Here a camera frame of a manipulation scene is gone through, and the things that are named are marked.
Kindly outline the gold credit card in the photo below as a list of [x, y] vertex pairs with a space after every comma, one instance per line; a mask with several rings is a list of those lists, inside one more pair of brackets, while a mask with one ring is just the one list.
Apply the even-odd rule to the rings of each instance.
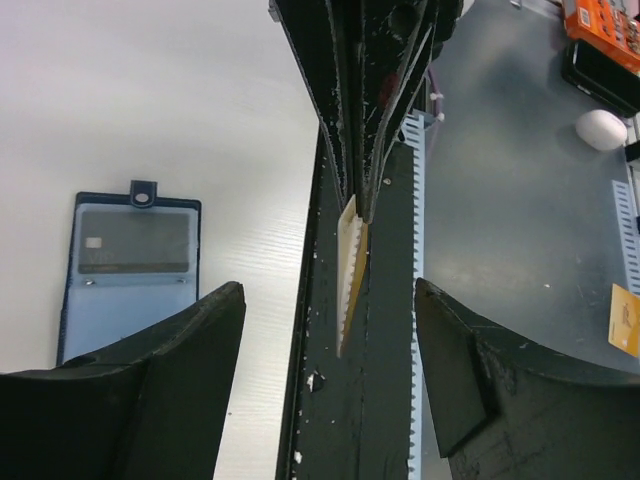
[[337, 224], [336, 356], [343, 355], [367, 262], [368, 224], [352, 195]]

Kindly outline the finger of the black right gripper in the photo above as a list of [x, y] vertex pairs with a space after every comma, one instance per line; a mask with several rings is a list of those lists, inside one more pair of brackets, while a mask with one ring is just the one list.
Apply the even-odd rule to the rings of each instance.
[[331, 161], [338, 205], [353, 194], [344, 9], [340, 1], [274, 1], [315, 108]]
[[383, 170], [426, 69], [454, 32], [461, 1], [365, 1], [357, 208], [373, 221]]

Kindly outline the black credit card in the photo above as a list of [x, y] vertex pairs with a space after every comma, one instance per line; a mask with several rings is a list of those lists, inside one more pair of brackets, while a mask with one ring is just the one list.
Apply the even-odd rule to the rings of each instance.
[[88, 211], [80, 222], [81, 274], [185, 273], [195, 258], [185, 213]]

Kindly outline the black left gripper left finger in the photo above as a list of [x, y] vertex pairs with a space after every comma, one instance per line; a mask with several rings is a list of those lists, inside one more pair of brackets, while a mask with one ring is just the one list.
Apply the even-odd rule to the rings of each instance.
[[246, 304], [229, 282], [134, 335], [1, 378], [5, 479], [210, 479]]

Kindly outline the blue leather card holder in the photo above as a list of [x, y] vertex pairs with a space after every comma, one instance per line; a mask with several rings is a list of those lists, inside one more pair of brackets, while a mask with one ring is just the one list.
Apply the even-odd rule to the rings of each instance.
[[161, 197], [154, 181], [128, 193], [75, 197], [57, 364], [118, 342], [199, 297], [202, 204]]

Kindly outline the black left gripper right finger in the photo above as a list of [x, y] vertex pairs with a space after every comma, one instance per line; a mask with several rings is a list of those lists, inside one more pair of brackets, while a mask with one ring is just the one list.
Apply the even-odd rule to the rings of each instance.
[[417, 339], [455, 479], [636, 479], [639, 377], [561, 354], [418, 279]]

